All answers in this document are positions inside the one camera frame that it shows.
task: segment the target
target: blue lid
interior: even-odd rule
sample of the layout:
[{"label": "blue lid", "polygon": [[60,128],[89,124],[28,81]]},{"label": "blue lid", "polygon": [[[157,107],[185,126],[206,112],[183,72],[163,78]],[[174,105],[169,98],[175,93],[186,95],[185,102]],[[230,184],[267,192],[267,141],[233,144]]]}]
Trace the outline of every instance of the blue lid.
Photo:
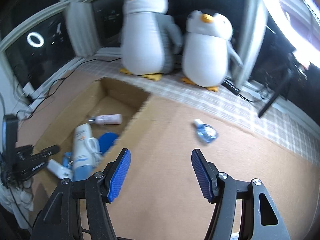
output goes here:
[{"label": "blue lid", "polygon": [[113,146],[115,140],[119,136],[116,133],[107,132],[99,138],[100,151],[102,152],[102,156],[109,150],[111,146]]}]

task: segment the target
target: penguin beak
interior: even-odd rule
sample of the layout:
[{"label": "penguin beak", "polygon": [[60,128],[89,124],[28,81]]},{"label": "penguin beak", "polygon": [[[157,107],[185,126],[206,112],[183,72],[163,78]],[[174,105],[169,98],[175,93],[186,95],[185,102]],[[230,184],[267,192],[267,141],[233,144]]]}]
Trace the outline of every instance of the penguin beak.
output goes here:
[{"label": "penguin beak", "polygon": [[204,22],[204,23],[212,23],[213,22],[213,17],[209,14],[205,14],[203,13],[200,16],[200,19]]}]

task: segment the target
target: cardboard box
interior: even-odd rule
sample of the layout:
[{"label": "cardboard box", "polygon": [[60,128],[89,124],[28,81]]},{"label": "cardboard box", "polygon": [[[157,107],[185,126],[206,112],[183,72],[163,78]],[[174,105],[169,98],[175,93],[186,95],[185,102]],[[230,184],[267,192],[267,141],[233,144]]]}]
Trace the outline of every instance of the cardboard box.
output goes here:
[{"label": "cardboard box", "polygon": [[[148,100],[149,95],[148,92],[118,80],[111,78],[97,80],[82,91],[49,125],[36,143],[34,152],[38,153],[57,144],[61,151],[53,155],[53,159],[61,163],[63,154],[72,151],[74,129],[87,123],[91,116],[122,114],[122,124],[91,125],[92,135],[96,138],[106,132],[121,135],[130,120]],[[48,170],[41,171],[38,177],[50,196],[60,180]]]},{"label": "cardboard box", "polygon": [[[191,152],[195,148],[234,179],[261,179],[292,240],[308,233],[319,196],[318,167],[252,131],[121,81],[93,82],[47,128],[35,149],[58,144],[61,153],[54,158],[61,161],[62,154],[72,149],[74,128],[98,114],[123,114],[124,123],[92,125],[96,137],[106,131],[121,134],[95,171],[103,171],[122,148],[132,154],[120,195],[107,205],[118,237],[204,239],[214,205],[203,198],[194,174]],[[192,125],[195,118],[212,125],[218,139],[202,144]],[[59,180],[48,171],[39,175],[50,195]],[[82,226],[88,228],[85,217],[83,212]],[[241,201],[237,201],[233,232],[239,231],[240,217]]]}]

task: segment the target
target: pink lotion bottle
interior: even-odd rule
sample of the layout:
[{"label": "pink lotion bottle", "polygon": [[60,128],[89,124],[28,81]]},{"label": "pink lotion bottle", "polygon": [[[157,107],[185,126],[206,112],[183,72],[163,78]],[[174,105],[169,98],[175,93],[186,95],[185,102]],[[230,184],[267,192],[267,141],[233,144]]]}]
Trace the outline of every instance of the pink lotion bottle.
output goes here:
[{"label": "pink lotion bottle", "polygon": [[98,115],[93,116],[89,120],[90,124],[121,124],[122,123],[122,114],[107,114],[107,115]]}]

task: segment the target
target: penguin foot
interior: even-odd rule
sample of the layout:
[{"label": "penguin foot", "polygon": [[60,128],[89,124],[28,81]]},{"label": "penguin foot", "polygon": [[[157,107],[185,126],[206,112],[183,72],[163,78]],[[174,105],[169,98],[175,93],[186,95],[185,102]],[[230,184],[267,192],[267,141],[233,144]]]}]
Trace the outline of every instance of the penguin foot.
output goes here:
[{"label": "penguin foot", "polygon": [[219,91],[219,87],[207,87],[206,88],[209,91],[214,91],[214,92],[218,92]]},{"label": "penguin foot", "polygon": [[142,75],[142,77],[151,79],[153,81],[159,81],[162,78],[162,74],[148,74]]},{"label": "penguin foot", "polygon": [[120,69],[120,73],[124,73],[126,75],[133,75],[130,71],[126,70],[125,68]]},{"label": "penguin foot", "polygon": [[190,79],[188,79],[187,77],[183,77],[181,78],[181,80],[189,85],[196,85],[194,82],[192,82]]}]

